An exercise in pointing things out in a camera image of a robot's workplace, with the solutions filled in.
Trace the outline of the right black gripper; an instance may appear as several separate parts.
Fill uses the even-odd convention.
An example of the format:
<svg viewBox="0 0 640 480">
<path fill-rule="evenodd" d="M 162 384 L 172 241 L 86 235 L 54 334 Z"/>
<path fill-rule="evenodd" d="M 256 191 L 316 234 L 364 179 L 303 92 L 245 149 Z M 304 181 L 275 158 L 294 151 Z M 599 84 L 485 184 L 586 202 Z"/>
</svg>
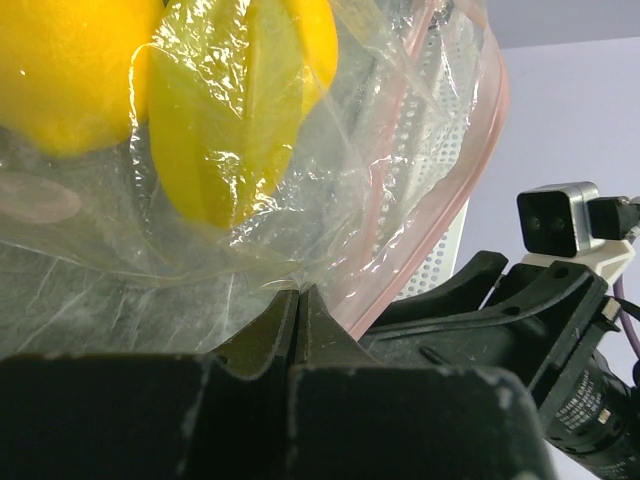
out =
<svg viewBox="0 0 640 480">
<path fill-rule="evenodd" d="M 492 259 L 478 310 L 384 327 L 366 351 L 393 366 L 503 368 L 537 407 L 546 440 L 591 473 L 639 470 L 639 388 L 597 349 L 623 311 L 605 281 L 579 264 Z"/>
</svg>

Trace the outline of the yellow banana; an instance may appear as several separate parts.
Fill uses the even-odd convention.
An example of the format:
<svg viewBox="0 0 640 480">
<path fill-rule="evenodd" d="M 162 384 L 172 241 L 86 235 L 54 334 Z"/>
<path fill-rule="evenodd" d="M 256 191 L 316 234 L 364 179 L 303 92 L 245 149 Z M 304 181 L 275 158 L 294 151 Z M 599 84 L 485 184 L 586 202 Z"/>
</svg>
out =
<svg viewBox="0 0 640 480">
<path fill-rule="evenodd" d="M 339 44 L 330 2 L 289 0 L 285 5 L 297 29 L 303 51 L 302 115 L 328 92 L 335 78 Z"/>
</svg>

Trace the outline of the round yellow orange fruit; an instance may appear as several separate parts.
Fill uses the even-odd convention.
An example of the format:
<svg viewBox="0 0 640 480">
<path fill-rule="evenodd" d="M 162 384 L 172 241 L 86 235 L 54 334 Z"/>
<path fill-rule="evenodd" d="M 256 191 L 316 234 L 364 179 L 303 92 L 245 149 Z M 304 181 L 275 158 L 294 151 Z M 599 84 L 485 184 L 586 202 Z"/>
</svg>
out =
<svg viewBox="0 0 640 480">
<path fill-rule="evenodd" d="M 76 156 L 129 138 L 147 117 L 161 1 L 4 1 L 1 125 Z"/>
</svg>

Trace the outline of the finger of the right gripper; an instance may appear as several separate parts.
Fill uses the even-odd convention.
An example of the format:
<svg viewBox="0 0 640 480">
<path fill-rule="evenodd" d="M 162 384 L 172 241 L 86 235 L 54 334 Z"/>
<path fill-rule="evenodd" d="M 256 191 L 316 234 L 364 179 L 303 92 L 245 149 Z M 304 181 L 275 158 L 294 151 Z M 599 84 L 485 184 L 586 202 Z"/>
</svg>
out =
<svg viewBox="0 0 640 480">
<path fill-rule="evenodd" d="M 396 329 L 400 324 L 445 318 L 478 310 L 494 287 L 508 259 L 501 253 L 480 251 L 450 279 L 425 293 L 392 302 L 361 337 L 365 349 L 372 336 L 384 327 Z"/>
</svg>

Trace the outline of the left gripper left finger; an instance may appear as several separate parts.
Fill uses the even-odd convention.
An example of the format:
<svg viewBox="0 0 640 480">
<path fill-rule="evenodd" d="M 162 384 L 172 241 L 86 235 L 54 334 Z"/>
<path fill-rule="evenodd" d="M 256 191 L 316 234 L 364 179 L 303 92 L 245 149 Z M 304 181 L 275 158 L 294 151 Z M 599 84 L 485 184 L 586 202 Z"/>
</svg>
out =
<svg viewBox="0 0 640 480">
<path fill-rule="evenodd" d="M 281 479 L 299 295 L 213 351 L 1 363 L 5 479 Z"/>
</svg>

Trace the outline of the clear zip top bag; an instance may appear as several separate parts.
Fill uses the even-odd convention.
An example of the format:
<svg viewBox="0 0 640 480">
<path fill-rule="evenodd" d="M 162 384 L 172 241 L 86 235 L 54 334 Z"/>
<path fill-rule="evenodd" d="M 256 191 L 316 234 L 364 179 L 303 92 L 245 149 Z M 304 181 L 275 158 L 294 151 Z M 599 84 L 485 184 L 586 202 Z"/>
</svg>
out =
<svg viewBox="0 0 640 480">
<path fill-rule="evenodd" d="M 208 351 L 278 290 L 318 286 L 362 334 L 403 290 L 466 203 L 504 119 L 506 75 L 484 1 L 329 1 L 339 44 L 328 92 L 301 117 L 269 200 L 222 229 L 182 215 L 152 159 L 146 119 L 76 156 L 44 153 L 1 125 L 1 353 Z M 432 25 L 483 34 L 475 107 L 458 161 L 409 214 L 396 278 L 360 289 L 394 108 Z"/>
</svg>

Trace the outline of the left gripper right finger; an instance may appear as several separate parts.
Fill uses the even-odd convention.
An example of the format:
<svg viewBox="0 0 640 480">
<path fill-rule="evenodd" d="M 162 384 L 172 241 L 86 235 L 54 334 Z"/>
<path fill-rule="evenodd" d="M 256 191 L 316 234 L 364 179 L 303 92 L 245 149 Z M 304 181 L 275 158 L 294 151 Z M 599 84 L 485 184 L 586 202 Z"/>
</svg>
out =
<svg viewBox="0 0 640 480">
<path fill-rule="evenodd" d="M 533 401 L 493 367 L 391 367 L 300 297 L 287 381 L 289 479 L 552 479 Z"/>
</svg>

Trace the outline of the yellow star fruit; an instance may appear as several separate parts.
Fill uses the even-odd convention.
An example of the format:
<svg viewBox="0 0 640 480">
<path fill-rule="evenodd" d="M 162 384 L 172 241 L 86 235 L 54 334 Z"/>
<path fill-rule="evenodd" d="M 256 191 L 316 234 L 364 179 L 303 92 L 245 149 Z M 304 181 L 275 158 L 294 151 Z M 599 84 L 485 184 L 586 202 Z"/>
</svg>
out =
<svg viewBox="0 0 640 480">
<path fill-rule="evenodd" d="M 173 1 L 153 36 L 152 159 L 186 218 L 222 229 L 265 203 L 301 124 L 303 55 L 281 1 Z"/>
</svg>

